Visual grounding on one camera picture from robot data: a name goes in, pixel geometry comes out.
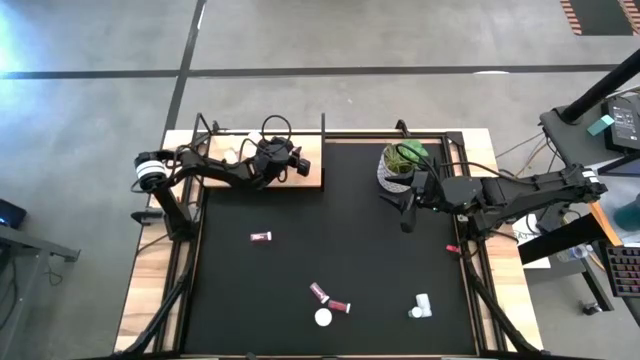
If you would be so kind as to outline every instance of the potted plant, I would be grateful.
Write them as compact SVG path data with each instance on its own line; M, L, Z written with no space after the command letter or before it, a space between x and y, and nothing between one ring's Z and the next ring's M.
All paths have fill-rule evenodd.
M385 180L385 178L404 174L415 169L417 167L416 164L421 161L417 154L420 154L422 157L429 155L418 140L409 139L402 143L413 149L415 153L408 149L397 147L395 144L389 144L382 151L382 156L380 156L380 162L378 163L378 182L385 190L392 193L407 191L409 187L389 182Z

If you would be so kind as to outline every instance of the pink object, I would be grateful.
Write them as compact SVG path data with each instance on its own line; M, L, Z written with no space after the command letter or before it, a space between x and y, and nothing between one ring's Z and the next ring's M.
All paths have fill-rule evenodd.
M313 293L316 295L318 300L320 300L320 303L324 304L329 300L329 296L324 291L322 291L318 283L311 284L310 288L311 291L313 291Z
M342 311L348 314L349 310L351 310L351 304L350 303L345 304L339 301L329 300L329 309Z

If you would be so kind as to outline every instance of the concrete floor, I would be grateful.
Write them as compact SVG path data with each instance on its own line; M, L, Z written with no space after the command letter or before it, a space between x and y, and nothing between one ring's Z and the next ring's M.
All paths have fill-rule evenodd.
M0 73L180 68L195 0L0 0ZM557 0L209 0L192 69L304 66L558 65L619 62L637 37L575 37ZM539 131L538 115L603 73L189 79L176 128L195 113L253 128L269 114L297 128L486 127L496 153ZM53 263L20 344L23 359L109 354L139 227L133 158L160 144L176 81L0 80L0 197L25 230L82 248ZM501 157L517 171L534 144ZM531 172L546 171L541 153ZM531 287L545 347L630 359L640 335L624 305L584 317L581 278Z

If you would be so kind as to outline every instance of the white pot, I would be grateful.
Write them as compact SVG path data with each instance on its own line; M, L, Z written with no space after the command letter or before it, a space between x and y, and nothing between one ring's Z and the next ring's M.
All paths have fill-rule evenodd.
M382 186L385 190L392 193L401 193L409 190L408 186L392 183L384 179L388 176L395 176L395 175L398 175L398 174L389 170L387 165L384 163L384 151L382 151L382 155L380 156L380 162L378 163L378 182L380 183L380 186Z

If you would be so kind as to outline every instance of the green plant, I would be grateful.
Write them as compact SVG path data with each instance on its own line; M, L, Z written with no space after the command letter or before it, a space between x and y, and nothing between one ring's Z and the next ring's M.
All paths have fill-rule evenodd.
M421 156L426 157L429 155L427 150L422 147L422 144L418 140L405 140L402 143L413 149ZM396 150L396 146L394 144L389 144L384 149L384 163L390 171L396 174L411 171L411 169L416 167L416 163L419 161L418 155L414 154L413 151L403 149L402 147Z

